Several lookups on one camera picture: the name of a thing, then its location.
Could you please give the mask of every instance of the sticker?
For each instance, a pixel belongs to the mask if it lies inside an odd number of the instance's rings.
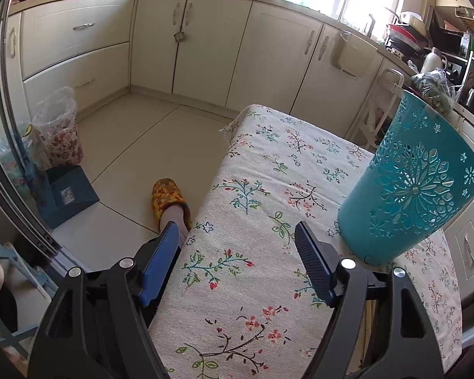
[[[71,187],[65,188],[61,192],[61,194],[62,194],[63,204],[65,204],[65,205],[68,205],[68,204],[70,204],[70,203],[72,203],[76,200],[76,198],[74,197],[74,193],[72,192]]]

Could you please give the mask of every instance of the printed leaf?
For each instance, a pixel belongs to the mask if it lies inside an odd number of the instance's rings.
[[[214,362],[213,360],[208,360],[206,363],[205,363],[205,367],[208,367],[209,369],[216,369],[219,365]]]

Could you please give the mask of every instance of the floral trash bin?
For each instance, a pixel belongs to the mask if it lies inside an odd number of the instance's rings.
[[[420,98],[404,92],[369,166],[338,215],[348,248],[369,265],[391,261],[474,198],[474,153]]]

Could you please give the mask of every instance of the plastic bag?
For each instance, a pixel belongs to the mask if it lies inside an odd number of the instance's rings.
[[[51,163],[47,157],[46,149],[44,144],[39,142],[35,137],[32,126],[28,123],[18,123],[18,130],[23,137],[23,145],[30,158],[37,175],[44,176],[46,170],[51,168]],[[21,171],[14,159],[14,155],[10,150],[9,143],[5,136],[0,138],[0,163],[3,170],[10,179],[10,182],[14,185],[19,195],[27,200],[31,198],[31,192],[26,184],[26,180],[21,174]]]
[[[74,90],[70,87],[56,90],[33,111],[36,135],[46,145],[52,165],[79,165],[84,154],[77,132]]]
[[[423,101],[435,111],[444,117],[449,115],[455,103],[456,90],[446,78],[444,70],[436,68],[429,73],[414,75],[411,84]]]

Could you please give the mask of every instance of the floral tablecloth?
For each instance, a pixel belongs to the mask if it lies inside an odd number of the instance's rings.
[[[332,310],[311,286],[294,228],[306,220],[350,256],[337,210],[372,154],[260,105],[224,135],[228,152],[149,332],[172,378],[300,378]],[[461,306],[443,231],[395,265],[422,298],[447,370],[461,354]]]

